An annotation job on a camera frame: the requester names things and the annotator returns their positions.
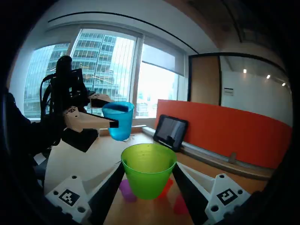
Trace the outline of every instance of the glass wall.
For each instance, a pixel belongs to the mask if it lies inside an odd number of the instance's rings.
[[[244,110],[293,125],[287,76],[277,67],[246,57],[220,56],[221,106]]]

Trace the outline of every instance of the window blind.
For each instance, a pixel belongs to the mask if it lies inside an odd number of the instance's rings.
[[[142,48],[142,62],[184,75],[184,51],[162,43],[151,37],[145,37]]]

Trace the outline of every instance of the window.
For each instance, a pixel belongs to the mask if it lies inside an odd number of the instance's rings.
[[[69,43],[51,45],[33,52],[27,73],[24,92],[24,115],[27,118],[40,118],[39,90],[43,78],[56,71],[57,60],[66,54]]]
[[[141,63],[138,78],[136,118],[155,118],[159,99],[177,100],[178,76],[178,74],[166,69]],[[138,104],[144,104],[142,111],[138,111]]]
[[[158,99],[177,100],[179,78],[184,71],[184,53],[142,34],[125,33],[129,32],[81,29],[77,38],[70,37],[72,44],[59,43],[34,51],[24,92],[25,116],[40,118],[41,81],[46,75],[55,73],[57,60],[69,52],[72,69],[82,69],[88,90],[109,95],[114,101],[136,99],[133,102],[136,118],[155,118]],[[132,76],[138,68],[139,74]],[[48,82],[44,83],[42,90],[45,91],[47,86]],[[90,106],[86,110],[102,114],[101,109]]]
[[[82,69],[87,89],[110,95],[114,101],[129,101],[136,38],[110,33],[115,35],[107,35],[104,30],[83,29],[74,45],[72,68]]]

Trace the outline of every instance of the screw hole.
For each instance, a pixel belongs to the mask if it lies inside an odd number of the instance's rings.
[[[80,212],[80,213],[84,213],[85,211],[86,211],[86,209],[84,208],[84,207],[78,207],[77,208],[77,210],[78,210],[78,212]]]
[[[219,210],[219,207],[217,205],[214,205],[213,207],[210,208],[211,211],[217,212]]]
[[[226,218],[226,217],[229,217],[230,216],[230,213],[224,213],[223,217]]]

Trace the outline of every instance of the green plastic cup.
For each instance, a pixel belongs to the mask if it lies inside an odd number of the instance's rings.
[[[150,200],[163,191],[177,159],[160,144],[136,144],[122,152],[121,160],[132,192]]]

